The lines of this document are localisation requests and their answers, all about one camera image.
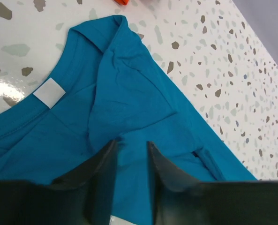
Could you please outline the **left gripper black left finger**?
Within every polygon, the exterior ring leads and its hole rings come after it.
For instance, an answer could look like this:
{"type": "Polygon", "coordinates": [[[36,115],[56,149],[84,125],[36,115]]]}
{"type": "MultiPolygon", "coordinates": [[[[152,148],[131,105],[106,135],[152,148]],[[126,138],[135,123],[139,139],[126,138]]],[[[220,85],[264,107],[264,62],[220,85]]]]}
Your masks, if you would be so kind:
{"type": "Polygon", "coordinates": [[[117,141],[111,140],[50,185],[0,181],[0,225],[109,224],[117,155],[117,141]]]}

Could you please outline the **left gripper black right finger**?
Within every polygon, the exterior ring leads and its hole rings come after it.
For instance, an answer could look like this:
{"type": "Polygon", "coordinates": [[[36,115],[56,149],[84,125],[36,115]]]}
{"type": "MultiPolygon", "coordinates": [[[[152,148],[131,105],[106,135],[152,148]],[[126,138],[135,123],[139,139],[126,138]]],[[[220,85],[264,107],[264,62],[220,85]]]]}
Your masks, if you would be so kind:
{"type": "Polygon", "coordinates": [[[153,224],[278,225],[278,181],[199,181],[147,147],[153,224]]]}

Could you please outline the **blue t shirt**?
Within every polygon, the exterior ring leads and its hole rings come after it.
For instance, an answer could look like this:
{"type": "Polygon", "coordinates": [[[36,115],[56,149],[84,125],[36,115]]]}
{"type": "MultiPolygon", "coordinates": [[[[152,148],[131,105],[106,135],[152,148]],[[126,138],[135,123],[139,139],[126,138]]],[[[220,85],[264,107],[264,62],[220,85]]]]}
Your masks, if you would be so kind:
{"type": "Polygon", "coordinates": [[[48,79],[0,114],[0,180],[50,184],[118,139],[112,214],[137,225],[152,223],[147,141],[199,180],[254,180],[122,15],[71,28],[48,79]]]}

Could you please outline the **folded orange t shirt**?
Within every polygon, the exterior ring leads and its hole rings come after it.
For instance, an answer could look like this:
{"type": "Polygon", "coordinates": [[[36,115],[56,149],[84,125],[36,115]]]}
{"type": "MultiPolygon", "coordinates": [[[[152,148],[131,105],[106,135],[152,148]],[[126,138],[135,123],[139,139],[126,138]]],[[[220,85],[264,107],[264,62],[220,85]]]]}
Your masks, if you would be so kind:
{"type": "Polygon", "coordinates": [[[123,6],[126,6],[129,2],[129,0],[114,0],[114,1],[119,5],[123,5],[123,6]]]}

